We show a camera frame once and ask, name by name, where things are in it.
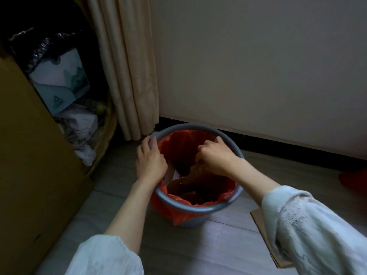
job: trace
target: red object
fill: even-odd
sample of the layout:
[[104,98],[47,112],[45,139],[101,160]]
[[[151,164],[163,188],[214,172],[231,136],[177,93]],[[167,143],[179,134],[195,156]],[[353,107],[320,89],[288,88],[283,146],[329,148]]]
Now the red object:
[[[206,140],[215,140],[215,135],[200,131],[200,130],[180,130],[171,133],[170,135],[166,136],[162,140],[158,142],[159,151],[164,154],[164,158],[168,161],[171,160],[177,172],[182,176],[187,176],[190,173],[190,168],[195,165],[195,157],[198,153],[197,147],[199,145],[204,144]],[[180,198],[179,196],[171,195],[167,193],[167,186],[164,184],[162,180],[158,187],[163,191],[171,199],[182,203],[184,205],[189,206],[212,206],[217,203],[224,202],[227,200],[233,193],[234,189],[236,188],[237,183],[234,180],[226,178],[224,183],[220,186],[221,194],[218,196],[218,199],[211,202],[205,202],[202,205],[199,204],[191,204],[189,201]],[[168,206],[161,202],[158,196],[153,193],[152,197],[150,198],[150,202],[152,207],[158,210],[163,216],[168,217],[173,220],[173,225],[179,225],[180,223],[200,217],[203,215],[192,214],[182,212],[176,208]]]
[[342,173],[339,180],[343,186],[367,195],[367,168],[353,173]]

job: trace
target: curtain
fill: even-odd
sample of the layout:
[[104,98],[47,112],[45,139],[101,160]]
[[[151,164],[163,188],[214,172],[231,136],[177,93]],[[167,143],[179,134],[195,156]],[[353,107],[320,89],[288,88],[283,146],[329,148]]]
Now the curtain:
[[149,0],[88,0],[105,75],[126,140],[159,121]]

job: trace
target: light blue sleeve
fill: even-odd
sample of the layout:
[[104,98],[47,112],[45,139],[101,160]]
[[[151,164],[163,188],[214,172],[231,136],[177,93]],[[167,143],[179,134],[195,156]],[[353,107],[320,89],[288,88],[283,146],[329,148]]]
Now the light blue sleeve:
[[300,275],[367,274],[367,238],[309,192],[276,188],[262,212],[273,250]]
[[118,236],[95,235],[79,245],[65,275],[143,275],[143,265]]

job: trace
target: brown paper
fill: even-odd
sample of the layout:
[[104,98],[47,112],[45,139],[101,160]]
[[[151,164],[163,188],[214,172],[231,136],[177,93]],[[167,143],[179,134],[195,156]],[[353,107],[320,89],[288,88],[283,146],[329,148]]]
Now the brown paper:
[[265,232],[265,224],[264,224],[264,219],[262,217],[262,212],[261,209],[255,209],[253,211],[250,212],[251,216],[257,226],[257,228],[259,229],[259,232],[266,244],[266,246],[268,247],[268,250],[270,252],[270,255],[276,265],[277,268],[286,268],[286,267],[292,267],[293,263],[290,261],[284,261],[279,259],[276,254],[274,253],[273,249],[271,248],[268,239],[266,237],[266,232]]

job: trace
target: wall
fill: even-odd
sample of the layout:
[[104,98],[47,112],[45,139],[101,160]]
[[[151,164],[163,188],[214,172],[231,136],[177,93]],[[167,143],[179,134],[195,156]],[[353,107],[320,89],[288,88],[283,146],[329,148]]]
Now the wall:
[[367,158],[367,0],[150,0],[160,115]]

